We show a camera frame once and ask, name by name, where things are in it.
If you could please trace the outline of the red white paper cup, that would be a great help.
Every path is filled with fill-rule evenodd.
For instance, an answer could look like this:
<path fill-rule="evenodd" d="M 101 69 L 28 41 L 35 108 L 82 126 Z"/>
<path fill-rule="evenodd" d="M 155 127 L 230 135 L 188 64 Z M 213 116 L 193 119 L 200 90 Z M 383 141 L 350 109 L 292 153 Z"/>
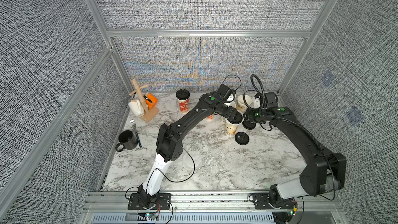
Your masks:
<path fill-rule="evenodd" d="M 214 118 L 214 115 L 210 115 L 210 116 L 208 116 L 208 117 L 206 118 L 206 120 L 208 120 L 208 121 L 212 121 L 212 120 L 213 120 L 213 118 Z"/>

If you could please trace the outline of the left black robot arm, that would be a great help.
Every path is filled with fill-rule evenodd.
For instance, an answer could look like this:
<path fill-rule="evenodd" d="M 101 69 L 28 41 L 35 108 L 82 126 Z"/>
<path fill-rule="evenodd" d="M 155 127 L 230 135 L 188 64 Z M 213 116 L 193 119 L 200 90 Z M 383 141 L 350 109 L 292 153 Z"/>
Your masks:
<path fill-rule="evenodd" d="M 161 125 L 154 164 L 147 179 L 137 190 L 138 196 L 144 204 L 151 205 L 157 200 L 162 180 L 165 178 L 168 168 L 184 152 L 183 139 L 203 119 L 217 114 L 232 124 L 242 122 L 243 114 L 225 104 L 229 96 L 229 93 L 222 95 L 217 92 L 203 94 L 195 107 L 178 121 L 169 125 Z"/>

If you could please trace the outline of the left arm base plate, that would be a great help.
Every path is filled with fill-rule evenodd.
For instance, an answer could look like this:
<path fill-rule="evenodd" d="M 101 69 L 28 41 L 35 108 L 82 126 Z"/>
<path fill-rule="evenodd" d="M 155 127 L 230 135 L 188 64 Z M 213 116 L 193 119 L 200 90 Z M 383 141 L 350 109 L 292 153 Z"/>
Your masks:
<path fill-rule="evenodd" d="M 150 196 L 145 191 L 132 193 L 129 197 L 127 209 L 131 211 L 169 210 L 171 196 L 169 193 L 157 193 L 154 196 Z"/>

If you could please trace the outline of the red paper milk tea cup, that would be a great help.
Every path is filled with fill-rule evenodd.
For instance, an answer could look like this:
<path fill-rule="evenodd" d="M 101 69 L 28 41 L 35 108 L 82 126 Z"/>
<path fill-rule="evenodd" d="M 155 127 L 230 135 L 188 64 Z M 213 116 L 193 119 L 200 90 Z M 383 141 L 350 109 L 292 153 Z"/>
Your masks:
<path fill-rule="evenodd" d="M 187 113 L 189 111 L 189 99 L 180 100 L 178 99 L 178 106 L 181 113 Z"/>

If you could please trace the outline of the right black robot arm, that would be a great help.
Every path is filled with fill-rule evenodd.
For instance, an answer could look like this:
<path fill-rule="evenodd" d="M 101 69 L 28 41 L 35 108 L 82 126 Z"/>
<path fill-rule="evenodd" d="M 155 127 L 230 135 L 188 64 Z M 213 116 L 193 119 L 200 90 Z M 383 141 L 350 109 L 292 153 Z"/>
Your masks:
<path fill-rule="evenodd" d="M 306 167 L 298 178 L 271 186 L 269 192 L 271 201 L 318 196 L 344 188 L 347 165 L 345 156 L 340 152 L 330 151 L 318 142 L 299 123 L 290 108 L 269 108 L 261 113 L 248 109 L 243 114 L 243 118 L 258 124 L 269 122 L 292 142 L 306 162 Z"/>

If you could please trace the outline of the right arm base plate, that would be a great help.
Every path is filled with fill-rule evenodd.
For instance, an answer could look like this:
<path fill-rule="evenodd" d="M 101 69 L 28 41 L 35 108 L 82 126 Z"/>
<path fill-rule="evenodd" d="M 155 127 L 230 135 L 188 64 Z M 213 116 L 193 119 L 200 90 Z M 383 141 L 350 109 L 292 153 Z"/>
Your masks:
<path fill-rule="evenodd" d="M 291 199 L 282 199 L 274 193 L 252 193 L 248 197 L 249 202 L 255 205 L 255 209 L 290 209 L 297 208 L 297 202 Z"/>

